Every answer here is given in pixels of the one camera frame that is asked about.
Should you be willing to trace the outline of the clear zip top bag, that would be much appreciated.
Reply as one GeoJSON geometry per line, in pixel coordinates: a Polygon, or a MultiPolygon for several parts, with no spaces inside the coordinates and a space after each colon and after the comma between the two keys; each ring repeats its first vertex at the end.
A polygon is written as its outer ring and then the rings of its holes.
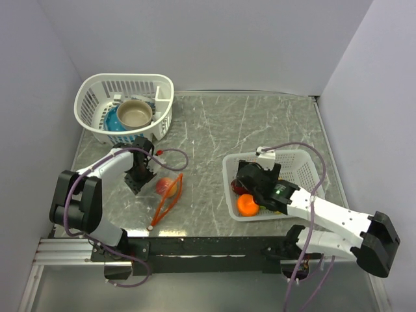
{"type": "Polygon", "coordinates": [[[156,195],[157,206],[147,231],[152,231],[178,203],[183,191],[183,173],[157,175],[150,190],[156,195]]]}

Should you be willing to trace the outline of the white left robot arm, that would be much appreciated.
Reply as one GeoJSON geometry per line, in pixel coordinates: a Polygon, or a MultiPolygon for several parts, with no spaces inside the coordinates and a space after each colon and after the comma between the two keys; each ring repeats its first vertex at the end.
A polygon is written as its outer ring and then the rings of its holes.
{"type": "Polygon", "coordinates": [[[133,194],[155,177],[149,163],[154,145],[144,137],[132,144],[117,143],[111,151],[88,168],[59,174],[49,219],[52,223],[76,229],[106,245],[106,254],[114,261],[133,256],[126,230],[103,216],[103,180],[124,173],[124,181],[133,194]]]}

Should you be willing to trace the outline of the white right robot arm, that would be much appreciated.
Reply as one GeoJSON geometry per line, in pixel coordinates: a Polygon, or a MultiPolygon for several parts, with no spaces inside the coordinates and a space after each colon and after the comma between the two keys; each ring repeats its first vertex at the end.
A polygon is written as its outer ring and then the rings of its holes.
{"type": "Polygon", "coordinates": [[[279,178],[280,165],[266,170],[256,162],[240,161],[236,180],[253,201],[272,212],[312,221],[330,231],[329,244],[339,257],[355,257],[364,271],[388,277],[400,239],[388,215],[359,213],[312,196],[306,189],[279,178]]]}

